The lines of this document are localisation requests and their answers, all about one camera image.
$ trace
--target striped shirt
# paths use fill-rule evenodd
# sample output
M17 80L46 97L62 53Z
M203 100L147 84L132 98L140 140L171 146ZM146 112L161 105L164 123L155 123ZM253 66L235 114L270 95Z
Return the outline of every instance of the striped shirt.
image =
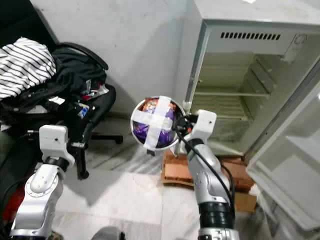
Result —
M44 83L55 73L55 61L47 47L20 37L0 48L0 101Z

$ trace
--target refrigerator door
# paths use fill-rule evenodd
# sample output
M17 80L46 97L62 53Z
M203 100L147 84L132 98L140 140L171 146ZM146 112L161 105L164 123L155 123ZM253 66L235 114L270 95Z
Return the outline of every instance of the refrigerator door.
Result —
M312 79L315 84L311 91L298 101L246 169L257 185L304 230L320 227L318 70Z

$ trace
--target black cable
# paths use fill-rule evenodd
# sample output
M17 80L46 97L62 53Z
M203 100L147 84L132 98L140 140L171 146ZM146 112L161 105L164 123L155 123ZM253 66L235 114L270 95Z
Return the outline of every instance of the black cable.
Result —
M3 221L3 213L4 213L4 210L5 210L5 199L6 199L6 196L8 194L8 192L17 184L27 180L28 178L30 178L30 176L25 176L17 181L15 181L14 183L12 183L10 186L8 186L6 188L6 190L4 191L4 194L3 194L3 197L2 197L2 200L1 200L1 205L0 205L0 230L1 230L1 234L3 235L4 239L9 239L10 237L7 235L6 233L6 229L5 229L5 224L4 224L4 221Z
M236 185L235 185L235 180L234 177L232 176L230 170L223 164L221 164L221 167L228 173L229 175L229 179L231 182L231 200L232 200L232 204L235 204L235 192L236 192Z
M18 141L21 141L22 139L24 139L27 136L27 134L21 135L19 136L17 139L14 140L14 143L12 144L15 145L18 143ZM6 154L5 159L3 160L3 162L0 164L0 170L3 168L3 166L5 165L5 163L8 161L9 157L11 155L12 152L17 151L16 149L14 149L13 147L11 147L11 149L9 150L9 152Z
M8 239L7 234L4 234L2 231L0 231L0 239L7 240Z
M236 211L235 211L235 203L233 202L233 197L231 197L229 189L227 188L227 186L225 185L225 183L222 181L221 177L218 175L218 173L214 170L214 168L207 162L207 160L198 152L198 150L196 150L193 146L191 146L190 143L188 143L184 137L180 134L180 132L178 130L175 129L175 132L178 136L178 138L180 140L182 140L184 142L184 144L188 145L190 147L190 149L199 156L199 158L201 158L201 160L205 163L205 165L211 170L211 172L214 174L214 176L218 179L218 181L221 183L226 195L229 198L230 201L230 211L232 213L233 219L236 217Z

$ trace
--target white floor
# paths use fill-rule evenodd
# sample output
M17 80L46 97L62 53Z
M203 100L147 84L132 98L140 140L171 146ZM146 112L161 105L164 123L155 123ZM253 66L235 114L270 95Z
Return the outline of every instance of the white floor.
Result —
M124 142L92 141L87 154L89 178L66 175L56 206L53 230L65 240L90 240L102 227L119 227L126 240L196 240L199 213L194 191L163 186L161 154L146 155L125 119L109 118L100 133L123 134ZM261 215L236 214L242 240L268 240Z

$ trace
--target white wall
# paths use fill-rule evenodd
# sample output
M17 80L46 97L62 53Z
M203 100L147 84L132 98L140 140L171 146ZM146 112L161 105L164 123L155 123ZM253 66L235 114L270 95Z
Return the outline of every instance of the white wall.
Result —
M320 1L319 0L300 0L302 2L305 2L306 4L309 4L315 8L320 9Z
M186 0L31 0L60 42L88 47L109 64L112 111L145 97L172 97Z

